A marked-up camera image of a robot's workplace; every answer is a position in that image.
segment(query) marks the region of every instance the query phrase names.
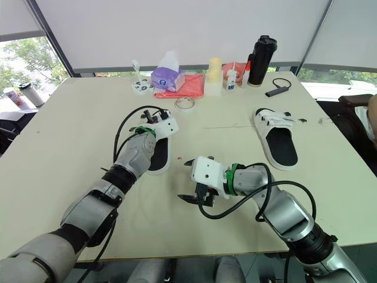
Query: green ring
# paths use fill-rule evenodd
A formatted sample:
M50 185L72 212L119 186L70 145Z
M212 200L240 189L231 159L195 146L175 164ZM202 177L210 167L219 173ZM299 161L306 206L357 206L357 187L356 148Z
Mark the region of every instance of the green ring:
M232 196L237 196L237 194L236 194L236 192L234 191L234 188L233 188L234 172L236 171L237 166L238 166L237 163L233 164L231 171L227 171L226 172L226 179L227 179L227 184L228 184L228 190L229 190L229 193Z
M137 129L142 129L142 130L144 130L144 131L146 131L146 132L148 132L148 133L151 133L154 137L156 137L156 132L155 132L154 130L151 130L151 129L149 129L149 128L145 128L145 127L143 127L143 126L137 127L137 128L135 129L135 131L136 131Z

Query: black water bottle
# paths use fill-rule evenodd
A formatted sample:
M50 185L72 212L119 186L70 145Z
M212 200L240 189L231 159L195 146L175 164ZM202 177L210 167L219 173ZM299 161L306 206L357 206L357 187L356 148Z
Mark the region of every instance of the black water bottle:
M276 40L268 35L261 35L255 43L254 51L249 55L248 61L252 62L248 84L258 87L262 84L267 73L272 54L277 49Z

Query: small bottle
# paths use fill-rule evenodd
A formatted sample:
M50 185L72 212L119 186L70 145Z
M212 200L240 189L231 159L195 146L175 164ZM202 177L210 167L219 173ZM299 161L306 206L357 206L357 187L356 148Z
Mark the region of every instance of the small bottle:
M231 70L228 70L226 73L228 76L227 83L226 83L226 90L234 90L234 86L236 85L236 78L237 78L237 72L234 69L236 63L233 63L233 68Z
M252 62L248 61L246 64L245 72L243 73L243 77L242 77L242 87L247 87L247 81L249 79L251 66L252 66Z
M16 104L21 110L29 110L29 105L26 104L25 100L19 96L17 91L13 87L7 87L3 90L3 93L8 96L14 104Z
M223 90L223 70L221 69L221 59L211 58L206 79L204 81L205 96L221 96Z

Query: black slipper insole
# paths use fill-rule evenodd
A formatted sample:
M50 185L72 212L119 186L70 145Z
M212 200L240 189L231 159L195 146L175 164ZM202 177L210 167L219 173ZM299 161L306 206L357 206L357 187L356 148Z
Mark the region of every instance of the black slipper insole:
M266 136L271 155L283 166L293 166L297 163L297 153L288 129L273 128Z
M149 171L157 171L162 169L167 163L168 155L168 139L161 139L156 143L154 154L151 158L151 166Z

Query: white roller blind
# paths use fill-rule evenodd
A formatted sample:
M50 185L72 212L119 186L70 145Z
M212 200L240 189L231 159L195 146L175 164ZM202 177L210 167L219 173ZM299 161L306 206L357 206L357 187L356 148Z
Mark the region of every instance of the white roller blind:
M39 27L24 0L0 0L0 41L40 37Z
M37 0L74 69L246 61L260 35L277 39L273 62L299 62L328 0Z
M334 0L306 63L377 68L377 0Z

